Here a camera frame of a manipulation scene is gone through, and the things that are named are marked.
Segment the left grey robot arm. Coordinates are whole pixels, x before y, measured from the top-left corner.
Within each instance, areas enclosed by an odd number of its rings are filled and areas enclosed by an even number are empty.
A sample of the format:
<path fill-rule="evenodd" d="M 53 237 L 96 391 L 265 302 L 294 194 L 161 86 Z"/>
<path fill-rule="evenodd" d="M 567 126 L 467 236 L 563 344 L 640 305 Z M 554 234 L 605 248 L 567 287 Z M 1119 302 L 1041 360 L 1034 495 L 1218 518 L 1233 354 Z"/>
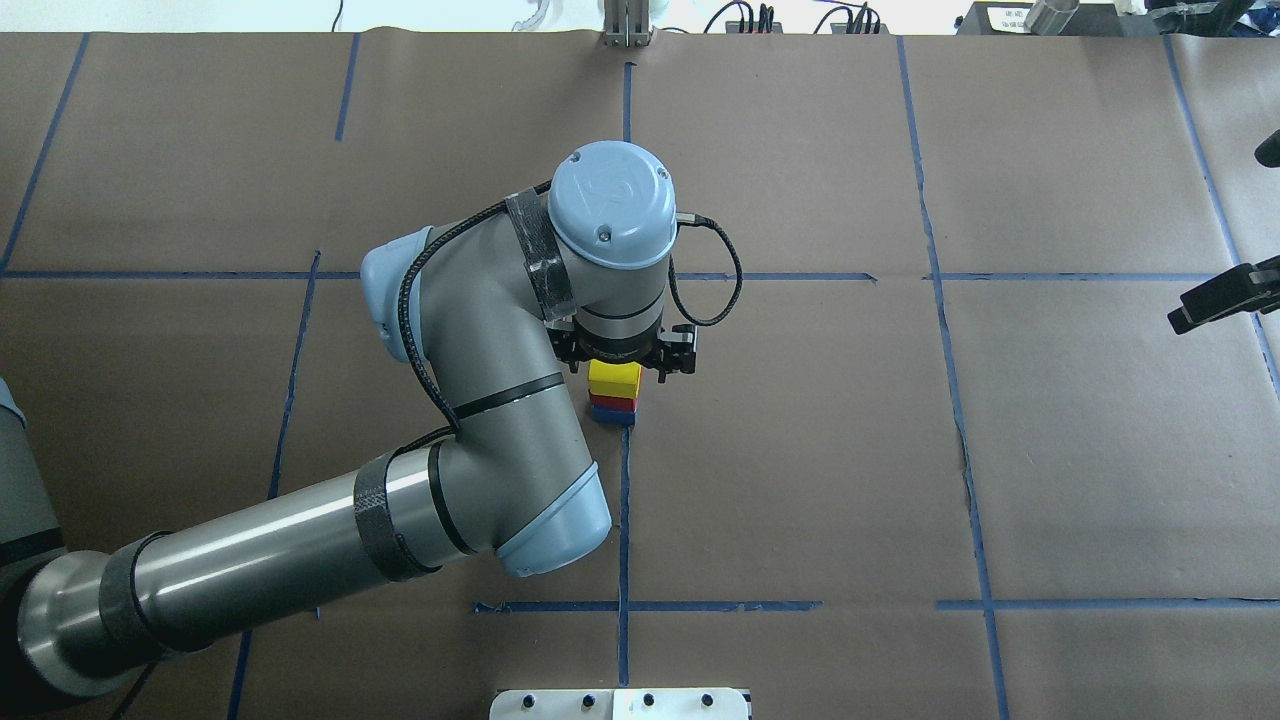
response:
<path fill-rule="evenodd" d="M 3 716 L 74 707 L 259 626 L 490 553 L 513 577 L 594 552 L 612 512 L 567 386 L 586 361 L 690 373 L 664 318 L 685 227 L 668 160 L 623 140 L 370 250 L 367 316 L 438 425 L 329 477 L 119 550 L 70 550 L 3 388 Z"/>

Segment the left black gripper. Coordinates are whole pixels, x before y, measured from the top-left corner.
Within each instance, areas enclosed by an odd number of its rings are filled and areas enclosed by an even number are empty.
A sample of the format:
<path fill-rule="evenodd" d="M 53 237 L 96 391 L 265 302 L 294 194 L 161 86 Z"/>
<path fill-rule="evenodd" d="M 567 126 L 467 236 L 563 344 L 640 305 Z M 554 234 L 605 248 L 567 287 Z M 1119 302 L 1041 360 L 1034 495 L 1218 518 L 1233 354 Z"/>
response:
<path fill-rule="evenodd" d="M 660 324 L 627 340 L 596 337 L 576 322 L 552 322 L 550 346 L 571 374 L 590 360 L 621 365 L 636 363 L 655 370 L 658 382 L 669 374 L 692 374 L 698 360 L 698 329 L 691 324 L 667 331 Z"/>

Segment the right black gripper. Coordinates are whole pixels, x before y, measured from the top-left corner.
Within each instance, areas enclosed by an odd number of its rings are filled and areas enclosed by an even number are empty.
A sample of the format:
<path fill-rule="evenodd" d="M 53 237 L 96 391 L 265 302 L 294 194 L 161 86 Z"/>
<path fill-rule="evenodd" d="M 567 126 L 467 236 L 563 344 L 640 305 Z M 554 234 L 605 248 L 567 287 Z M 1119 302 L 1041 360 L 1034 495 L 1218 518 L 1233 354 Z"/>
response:
<path fill-rule="evenodd" d="M 1243 263 L 1188 290 L 1167 314 L 1175 334 L 1238 313 L 1274 313 L 1279 307 L 1279 255 Z"/>

